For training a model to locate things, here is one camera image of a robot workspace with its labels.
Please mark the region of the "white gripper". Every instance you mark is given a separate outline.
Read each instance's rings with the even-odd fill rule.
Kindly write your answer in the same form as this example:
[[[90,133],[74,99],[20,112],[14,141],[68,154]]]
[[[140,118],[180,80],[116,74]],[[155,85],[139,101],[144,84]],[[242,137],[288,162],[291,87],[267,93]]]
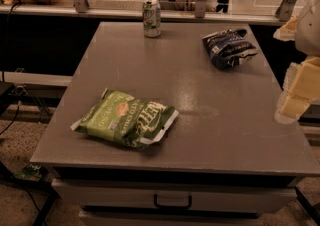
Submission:
[[[320,98],[320,0],[309,0],[298,17],[278,28],[273,37],[294,41],[296,49],[308,56],[301,63],[291,63],[279,96],[275,120],[280,124],[297,121]]]

